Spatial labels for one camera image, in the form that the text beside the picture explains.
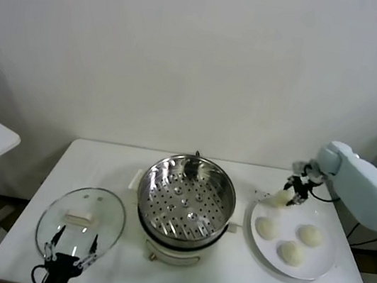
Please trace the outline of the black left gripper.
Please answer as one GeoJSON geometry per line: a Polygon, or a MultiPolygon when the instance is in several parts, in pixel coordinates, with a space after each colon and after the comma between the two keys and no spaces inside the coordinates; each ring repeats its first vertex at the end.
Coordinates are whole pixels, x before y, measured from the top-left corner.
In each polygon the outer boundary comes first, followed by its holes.
{"type": "Polygon", "coordinates": [[[56,245],[59,242],[66,226],[63,225],[53,235],[52,240],[44,245],[44,260],[47,276],[43,283],[68,283],[71,278],[81,275],[82,269],[86,270],[96,260],[96,251],[98,250],[99,235],[96,235],[89,247],[89,253],[86,257],[78,257],[56,253],[56,245]]]}

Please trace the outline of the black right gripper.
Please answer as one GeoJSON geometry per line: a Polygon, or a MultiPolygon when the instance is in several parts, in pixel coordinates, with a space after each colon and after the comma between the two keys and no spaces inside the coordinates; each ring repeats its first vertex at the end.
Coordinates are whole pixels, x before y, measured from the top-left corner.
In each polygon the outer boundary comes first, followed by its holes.
{"type": "MultiPolygon", "coordinates": [[[[292,171],[295,176],[308,178],[312,183],[316,185],[321,185],[325,181],[325,176],[321,172],[320,166],[315,160],[296,161],[292,165],[292,171]]],[[[309,199],[309,184],[304,184],[302,182],[298,183],[298,178],[289,177],[285,183],[284,190],[292,189],[294,195],[288,205],[300,205],[303,204],[307,199],[309,199]]]]}

